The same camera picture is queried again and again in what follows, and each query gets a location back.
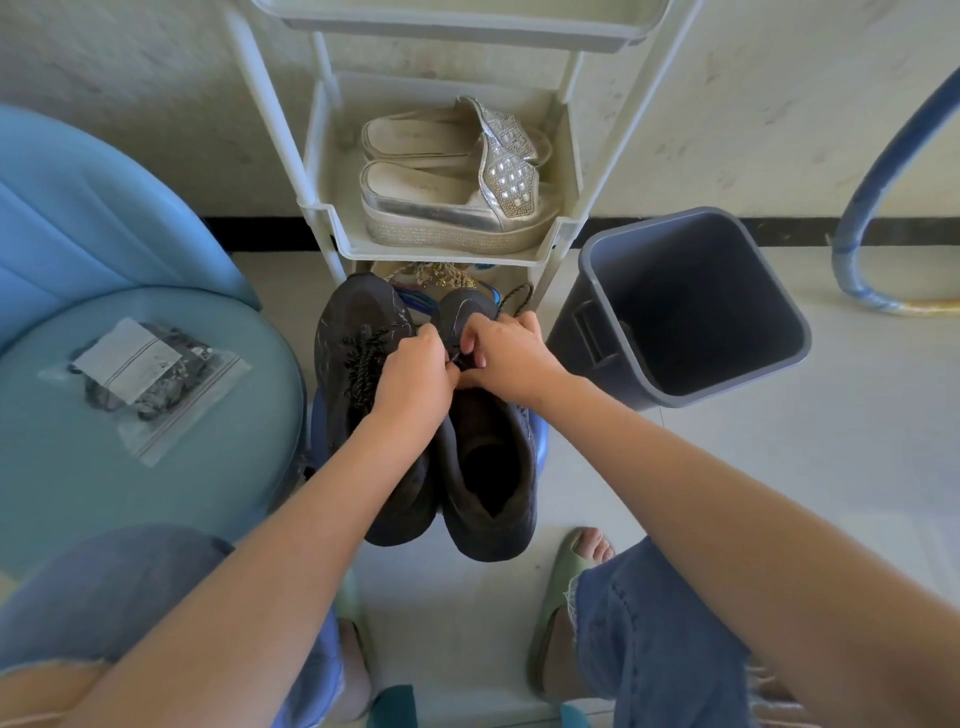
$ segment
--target gold embellished shoe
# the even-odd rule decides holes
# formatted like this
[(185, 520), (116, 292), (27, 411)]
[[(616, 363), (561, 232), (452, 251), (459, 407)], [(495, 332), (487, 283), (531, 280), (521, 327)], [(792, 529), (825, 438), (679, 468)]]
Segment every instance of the gold embellished shoe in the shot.
[(361, 143), (368, 160), (456, 170), (470, 167), (470, 153), (484, 133), (535, 166), (553, 152), (543, 132), (521, 126), (512, 114), (488, 109), (472, 96), (461, 96), (452, 107), (373, 119), (364, 125)]
[[(371, 161), (360, 173), (367, 232), (383, 245), (508, 255), (543, 240), (562, 197), (487, 125), (472, 177)], [(513, 148), (518, 147), (514, 139)]]

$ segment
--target toe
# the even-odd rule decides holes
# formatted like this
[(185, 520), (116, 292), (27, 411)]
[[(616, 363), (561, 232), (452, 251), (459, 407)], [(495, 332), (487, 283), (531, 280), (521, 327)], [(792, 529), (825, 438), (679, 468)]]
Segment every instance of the toe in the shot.
[(603, 541), (603, 534), (599, 528), (585, 528), (574, 545), (573, 552), (581, 558), (593, 559), (593, 554), (601, 541)]
[(606, 553), (607, 549), (610, 548), (610, 542), (607, 541), (607, 537), (600, 539), (600, 543), (596, 545), (593, 549), (593, 561), (597, 564), (603, 562), (603, 555)]

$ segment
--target label in bag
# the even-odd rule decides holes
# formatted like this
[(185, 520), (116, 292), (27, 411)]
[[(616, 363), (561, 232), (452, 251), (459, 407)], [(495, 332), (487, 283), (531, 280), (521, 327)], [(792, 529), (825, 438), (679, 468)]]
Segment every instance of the label in bag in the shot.
[(133, 404), (179, 359), (174, 349), (136, 321), (123, 319), (75, 359), (73, 365), (127, 404)]

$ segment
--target gray trash bin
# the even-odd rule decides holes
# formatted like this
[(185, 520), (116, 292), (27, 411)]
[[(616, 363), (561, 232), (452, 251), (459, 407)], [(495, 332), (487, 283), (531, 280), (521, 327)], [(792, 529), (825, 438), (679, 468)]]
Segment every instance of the gray trash bin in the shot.
[(683, 407), (801, 361), (804, 317), (712, 207), (594, 235), (547, 347), (633, 407)]

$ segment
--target chair backrest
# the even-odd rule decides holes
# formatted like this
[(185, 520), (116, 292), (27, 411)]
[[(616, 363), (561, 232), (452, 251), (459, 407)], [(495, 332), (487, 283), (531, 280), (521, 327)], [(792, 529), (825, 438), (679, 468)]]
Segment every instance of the chair backrest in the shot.
[(0, 105), (0, 352), (75, 303), (148, 285), (260, 307), (163, 182), (79, 129)]

